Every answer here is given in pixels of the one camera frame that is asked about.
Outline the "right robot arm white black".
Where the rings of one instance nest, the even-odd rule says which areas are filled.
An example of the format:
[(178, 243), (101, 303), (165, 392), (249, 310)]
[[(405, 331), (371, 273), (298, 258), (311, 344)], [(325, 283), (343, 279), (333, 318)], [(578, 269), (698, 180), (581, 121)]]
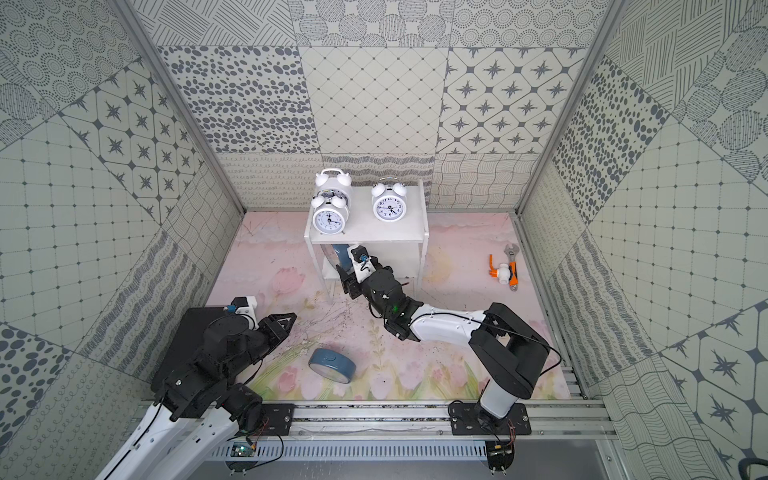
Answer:
[(361, 274), (338, 266), (342, 288), (364, 297), (386, 331), (401, 341), (443, 342), (468, 347), (490, 380), (477, 402), (478, 416), (500, 421), (520, 400), (532, 397), (546, 361), (557, 350), (506, 305), (460, 312), (418, 301), (403, 291), (389, 267), (368, 266)]

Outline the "small white twin-bell alarm clock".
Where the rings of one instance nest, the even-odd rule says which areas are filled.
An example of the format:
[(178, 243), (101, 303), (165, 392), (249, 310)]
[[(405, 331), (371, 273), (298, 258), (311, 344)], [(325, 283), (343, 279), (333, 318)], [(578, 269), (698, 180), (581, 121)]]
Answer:
[(336, 191), (322, 191), (311, 201), (312, 227), (323, 235), (337, 235), (343, 232), (348, 217), (347, 197)]

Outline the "white plastic twin-bell alarm clock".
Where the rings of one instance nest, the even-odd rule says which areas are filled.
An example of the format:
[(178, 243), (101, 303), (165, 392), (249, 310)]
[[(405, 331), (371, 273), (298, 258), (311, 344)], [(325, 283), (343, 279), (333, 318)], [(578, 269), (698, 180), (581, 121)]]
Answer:
[(315, 195), (335, 196), (349, 201), (352, 196), (352, 178), (338, 168), (324, 169), (315, 175)]

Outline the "white metal twin-bell alarm clock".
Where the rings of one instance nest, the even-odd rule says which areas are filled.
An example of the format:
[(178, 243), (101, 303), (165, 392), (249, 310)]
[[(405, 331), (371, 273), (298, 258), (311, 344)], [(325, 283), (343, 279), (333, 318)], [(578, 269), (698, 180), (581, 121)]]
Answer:
[(382, 179), (371, 188), (372, 211), (382, 222), (394, 223), (407, 214), (407, 188), (396, 179)]

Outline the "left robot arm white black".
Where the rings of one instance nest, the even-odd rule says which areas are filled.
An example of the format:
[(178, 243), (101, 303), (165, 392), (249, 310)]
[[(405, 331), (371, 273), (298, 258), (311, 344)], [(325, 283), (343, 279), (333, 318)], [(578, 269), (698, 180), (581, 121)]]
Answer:
[(287, 437), (294, 407), (264, 403), (237, 377), (276, 350), (296, 320), (290, 312), (212, 321), (195, 353), (160, 380), (153, 404), (99, 478), (187, 479), (220, 446), (228, 447), (234, 472), (266, 465), (259, 442)]

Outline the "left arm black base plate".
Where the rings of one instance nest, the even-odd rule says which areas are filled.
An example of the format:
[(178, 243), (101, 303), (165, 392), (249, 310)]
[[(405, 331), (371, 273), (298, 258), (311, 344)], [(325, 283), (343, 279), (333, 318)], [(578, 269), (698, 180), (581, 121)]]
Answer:
[(249, 437), (287, 436), (289, 434), (295, 404), (261, 403), (244, 413), (239, 423), (239, 433)]

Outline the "blue round alarm clock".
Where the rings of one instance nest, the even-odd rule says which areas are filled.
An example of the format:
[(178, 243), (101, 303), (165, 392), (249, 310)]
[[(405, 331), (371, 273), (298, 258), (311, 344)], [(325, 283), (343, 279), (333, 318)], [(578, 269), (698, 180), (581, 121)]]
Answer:
[(356, 364), (350, 358), (327, 348), (315, 349), (308, 366), (321, 377), (340, 384), (349, 384), (356, 372)]
[(335, 272), (341, 269), (345, 273), (353, 270), (352, 261), (348, 253), (348, 244), (323, 244), (321, 250), (329, 265)]

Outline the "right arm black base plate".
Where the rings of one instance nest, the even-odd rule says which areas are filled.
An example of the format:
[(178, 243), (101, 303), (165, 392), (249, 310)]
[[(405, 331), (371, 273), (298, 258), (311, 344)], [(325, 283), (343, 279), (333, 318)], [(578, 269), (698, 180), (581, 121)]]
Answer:
[(454, 436), (510, 434), (530, 435), (532, 428), (526, 407), (515, 403), (508, 414), (498, 419), (480, 408), (478, 403), (469, 404), (454, 400), (447, 406), (451, 431)]

